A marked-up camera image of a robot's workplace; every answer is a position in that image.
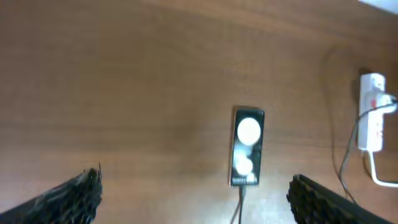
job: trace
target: white round light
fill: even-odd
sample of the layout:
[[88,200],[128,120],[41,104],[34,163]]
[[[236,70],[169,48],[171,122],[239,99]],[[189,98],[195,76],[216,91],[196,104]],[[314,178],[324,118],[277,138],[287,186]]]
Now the white round light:
[[240,175],[249,175],[253,170],[253,163],[248,158],[240,158],[235,165],[235,169]]
[[244,118],[238,125],[238,138],[247,145],[252,146],[261,135],[260,124],[253,118]]

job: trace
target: brown wooden surface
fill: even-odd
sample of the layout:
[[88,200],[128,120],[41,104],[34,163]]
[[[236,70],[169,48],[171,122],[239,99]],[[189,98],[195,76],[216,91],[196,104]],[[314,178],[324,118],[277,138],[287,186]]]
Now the brown wooden surface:
[[[355,0],[0,1],[0,211],[103,168],[95,223],[229,223],[234,105],[266,111],[261,184],[244,223],[293,223],[302,173],[343,195],[360,68],[398,95],[398,17]],[[398,179],[398,119],[379,176]],[[398,190],[366,175],[358,203],[398,222]]]

